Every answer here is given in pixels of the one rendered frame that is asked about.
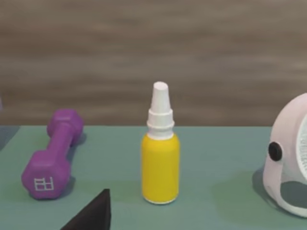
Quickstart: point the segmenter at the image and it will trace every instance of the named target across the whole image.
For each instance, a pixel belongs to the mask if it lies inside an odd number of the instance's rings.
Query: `teal surface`
[[[0,229],[58,230],[104,188],[112,197],[112,230],[305,230],[307,220],[285,214],[256,191],[266,157],[268,127],[179,127],[179,198],[155,206],[141,197],[140,141],[144,127],[87,126],[76,148],[70,194],[35,201],[21,173],[49,138],[24,126],[0,152]]]

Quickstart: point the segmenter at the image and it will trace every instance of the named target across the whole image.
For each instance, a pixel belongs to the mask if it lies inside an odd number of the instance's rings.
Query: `black knob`
[[[280,161],[283,157],[283,150],[276,142],[269,144],[269,156],[273,161]]]

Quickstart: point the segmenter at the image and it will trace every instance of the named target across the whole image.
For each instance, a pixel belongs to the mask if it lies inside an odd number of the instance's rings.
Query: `bottle base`
[[[155,201],[152,201],[152,200],[149,200],[145,197],[143,197],[148,203],[151,203],[151,204],[154,204],[154,205],[167,205],[167,204],[170,204],[172,202],[174,202],[176,199],[177,199],[178,196],[176,196],[174,199],[172,200],[169,200],[169,201],[165,201],[165,202],[155,202]]]

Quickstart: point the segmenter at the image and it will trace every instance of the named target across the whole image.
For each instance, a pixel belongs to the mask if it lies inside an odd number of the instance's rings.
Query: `yellow bottle body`
[[[180,143],[176,134],[166,140],[142,140],[142,195],[154,204],[174,201],[179,193]]]

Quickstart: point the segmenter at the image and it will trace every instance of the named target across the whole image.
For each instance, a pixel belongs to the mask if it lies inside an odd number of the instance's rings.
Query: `brown wall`
[[[306,12],[304,0],[1,1],[0,121],[72,107],[88,124],[144,125],[162,80],[178,125],[271,125],[307,88]]]

